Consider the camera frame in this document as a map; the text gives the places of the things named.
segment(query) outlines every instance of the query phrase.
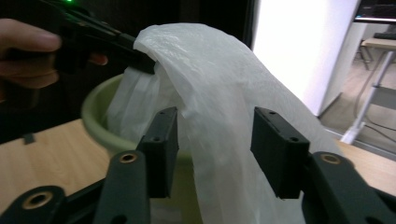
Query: white plastic bag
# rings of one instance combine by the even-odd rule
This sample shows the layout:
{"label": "white plastic bag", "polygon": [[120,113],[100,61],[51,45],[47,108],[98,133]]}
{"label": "white plastic bag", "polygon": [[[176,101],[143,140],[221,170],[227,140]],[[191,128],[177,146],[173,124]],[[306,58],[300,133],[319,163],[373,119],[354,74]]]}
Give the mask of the white plastic bag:
{"label": "white plastic bag", "polygon": [[249,150],[260,106],[310,140],[311,152],[340,153],[303,103],[243,43],[202,24],[151,26],[134,47],[158,61],[156,75],[125,70],[108,109],[110,131],[138,142],[157,111],[177,106],[204,223],[304,223],[301,201],[277,199]]}

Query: hand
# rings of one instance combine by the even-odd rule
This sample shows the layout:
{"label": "hand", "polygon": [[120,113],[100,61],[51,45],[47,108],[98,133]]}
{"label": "hand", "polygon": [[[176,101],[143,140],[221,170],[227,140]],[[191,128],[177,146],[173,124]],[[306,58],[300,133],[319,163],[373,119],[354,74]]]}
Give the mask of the hand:
{"label": "hand", "polygon": [[[9,49],[51,53],[61,44],[61,38],[55,34],[23,22],[0,19],[0,102],[5,100],[1,79],[25,88],[39,89],[56,82],[59,78],[53,68],[54,54],[48,57],[8,61],[6,57]],[[107,57],[92,54],[90,62],[106,64]]]}

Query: floor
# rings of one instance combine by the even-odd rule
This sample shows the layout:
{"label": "floor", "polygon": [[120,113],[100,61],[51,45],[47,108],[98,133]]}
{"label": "floor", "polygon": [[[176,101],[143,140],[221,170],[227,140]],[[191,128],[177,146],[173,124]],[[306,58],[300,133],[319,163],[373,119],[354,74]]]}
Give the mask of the floor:
{"label": "floor", "polygon": [[[382,52],[376,49],[369,50],[374,59],[368,64],[369,70],[366,70],[363,61],[357,54],[357,58],[350,67],[342,93],[319,117],[325,128],[338,138],[341,138],[352,125],[363,100],[366,99],[371,84],[374,82],[376,71],[379,70],[375,70],[375,66]],[[396,63],[393,63],[383,79],[382,86],[396,89],[395,73]],[[366,126],[353,145],[396,160],[396,111],[371,105],[365,122]]]}

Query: table surface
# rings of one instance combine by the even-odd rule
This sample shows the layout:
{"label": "table surface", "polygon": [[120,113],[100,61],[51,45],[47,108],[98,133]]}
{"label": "table surface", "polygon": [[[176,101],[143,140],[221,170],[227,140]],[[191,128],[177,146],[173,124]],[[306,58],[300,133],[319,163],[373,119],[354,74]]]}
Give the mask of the table surface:
{"label": "table surface", "polygon": [[365,47],[396,50],[396,40],[368,38],[364,40],[361,44]]}
{"label": "table surface", "polygon": [[[366,182],[396,195],[396,162],[337,141]],[[80,119],[0,145],[0,213],[21,194],[55,185],[70,195],[104,178],[109,157],[85,132]]]}

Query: person's hand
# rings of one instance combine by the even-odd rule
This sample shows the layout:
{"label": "person's hand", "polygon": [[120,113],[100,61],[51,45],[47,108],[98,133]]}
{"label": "person's hand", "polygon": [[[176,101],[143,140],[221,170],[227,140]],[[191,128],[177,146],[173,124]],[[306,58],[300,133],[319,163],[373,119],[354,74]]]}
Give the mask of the person's hand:
{"label": "person's hand", "polygon": [[[4,101],[2,79],[30,89],[46,87],[58,80],[53,68],[54,54],[27,60],[7,60],[10,49],[35,52],[54,52],[61,46],[61,38],[32,25],[0,19],[0,102]],[[106,64],[107,57],[92,54],[90,62]]]}

